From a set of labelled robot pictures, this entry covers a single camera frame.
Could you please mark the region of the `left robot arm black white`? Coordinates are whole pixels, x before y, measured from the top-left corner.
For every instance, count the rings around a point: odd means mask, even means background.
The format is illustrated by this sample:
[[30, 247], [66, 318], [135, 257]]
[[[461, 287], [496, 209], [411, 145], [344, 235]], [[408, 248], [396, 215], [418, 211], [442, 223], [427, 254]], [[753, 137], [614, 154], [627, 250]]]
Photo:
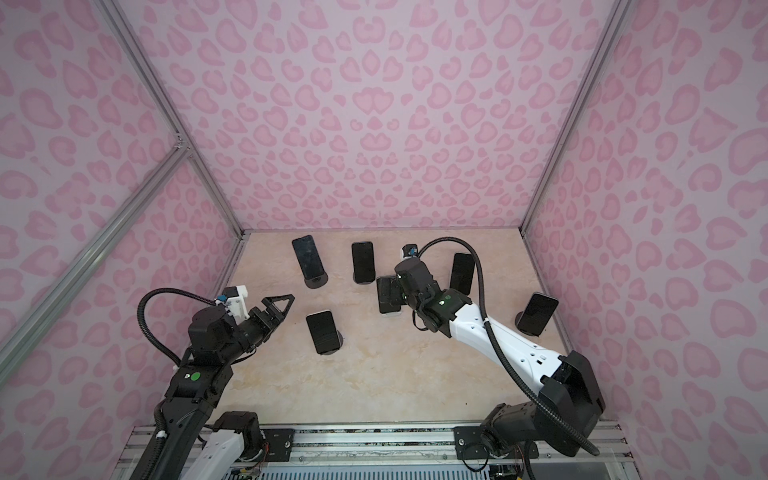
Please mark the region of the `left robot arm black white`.
[[[176, 367], [168, 389], [155, 406], [154, 436], [145, 448], [134, 479], [177, 479], [194, 442], [206, 426], [233, 376], [233, 366], [257, 351], [286, 319], [295, 301], [292, 294], [265, 297], [242, 321], [235, 316], [233, 287], [215, 299], [178, 288], [157, 288], [145, 294], [137, 307], [139, 328], [147, 340]], [[146, 307], [162, 294], [199, 301], [188, 327], [190, 345], [176, 355], [150, 330]]]

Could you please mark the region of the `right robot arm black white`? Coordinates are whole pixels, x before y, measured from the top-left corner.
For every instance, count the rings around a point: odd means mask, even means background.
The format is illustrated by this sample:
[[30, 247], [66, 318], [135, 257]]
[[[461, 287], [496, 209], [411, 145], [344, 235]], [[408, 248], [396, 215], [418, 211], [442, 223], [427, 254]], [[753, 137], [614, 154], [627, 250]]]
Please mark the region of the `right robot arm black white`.
[[605, 409], [589, 361], [544, 348], [489, 316], [483, 270], [477, 270], [477, 297], [444, 289], [418, 257], [395, 268], [404, 302], [426, 329], [441, 333], [500, 365], [526, 396], [524, 403], [500, 403], [480, 424], [480, 442], [494, 457], [503, 457], [526, 442], [544, 441], [567, 457], [585, 451], [599, 456], [590, 440]]

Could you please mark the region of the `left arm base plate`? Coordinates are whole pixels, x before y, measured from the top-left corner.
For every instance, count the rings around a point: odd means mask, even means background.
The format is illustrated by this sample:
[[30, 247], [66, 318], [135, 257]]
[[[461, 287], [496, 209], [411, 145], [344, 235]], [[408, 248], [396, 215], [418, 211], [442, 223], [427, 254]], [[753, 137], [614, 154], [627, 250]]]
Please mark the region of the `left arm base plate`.
[[262, 432], [265, 437], [265, 445], [267, 446], [264, 462], [289, 462], [296, 431], [292, 428], [266, 428]]

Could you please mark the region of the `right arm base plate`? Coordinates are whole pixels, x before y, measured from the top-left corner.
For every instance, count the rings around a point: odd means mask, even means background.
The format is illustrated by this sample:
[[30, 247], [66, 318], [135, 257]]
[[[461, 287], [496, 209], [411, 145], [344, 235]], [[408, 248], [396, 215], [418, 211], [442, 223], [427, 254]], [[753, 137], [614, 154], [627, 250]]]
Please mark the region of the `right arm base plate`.
[[456, 426], [452, 428], [454, 448], [459, 460], [520, 460], [538, 459], [538, 446], [530, 448], [524, 442], [505, 443], [480, 426]]

